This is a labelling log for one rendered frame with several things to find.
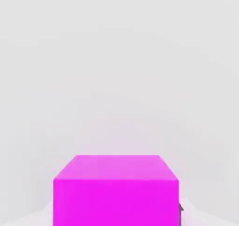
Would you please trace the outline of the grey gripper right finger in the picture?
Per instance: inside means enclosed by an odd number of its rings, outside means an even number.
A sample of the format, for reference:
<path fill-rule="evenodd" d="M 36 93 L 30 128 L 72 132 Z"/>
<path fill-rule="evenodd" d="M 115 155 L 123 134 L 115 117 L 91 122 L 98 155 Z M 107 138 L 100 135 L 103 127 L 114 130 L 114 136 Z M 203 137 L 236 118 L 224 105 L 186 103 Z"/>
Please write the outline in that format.
<path fill-rule="evenodd" d="M 182 226 L 231 226 L 229 221 L 197 210 L 187 198 L 180 198 Z"/>

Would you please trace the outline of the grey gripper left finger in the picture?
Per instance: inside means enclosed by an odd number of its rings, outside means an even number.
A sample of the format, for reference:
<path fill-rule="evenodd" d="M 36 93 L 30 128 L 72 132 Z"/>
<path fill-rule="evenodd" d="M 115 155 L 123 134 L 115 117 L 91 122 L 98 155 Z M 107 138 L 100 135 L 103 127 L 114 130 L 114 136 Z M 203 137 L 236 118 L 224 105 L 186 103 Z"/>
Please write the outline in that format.
<path fill-rule="evenodd" d="M 17 219 L 11 226 L 53 226 L 53 201 L 50 201 L 41 211 Z"/>

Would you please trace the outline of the small magenta cube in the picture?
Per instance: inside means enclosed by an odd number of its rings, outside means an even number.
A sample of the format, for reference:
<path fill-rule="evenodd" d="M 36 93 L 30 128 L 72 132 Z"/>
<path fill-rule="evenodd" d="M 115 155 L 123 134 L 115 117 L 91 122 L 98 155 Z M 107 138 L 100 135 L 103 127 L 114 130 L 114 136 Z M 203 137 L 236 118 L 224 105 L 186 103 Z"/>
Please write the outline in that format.
<path fill-rule="evenodd" d="M 77 155 L 53 180 L 53 226 L 180 226 L 179 208 L 157 155 Z"/>

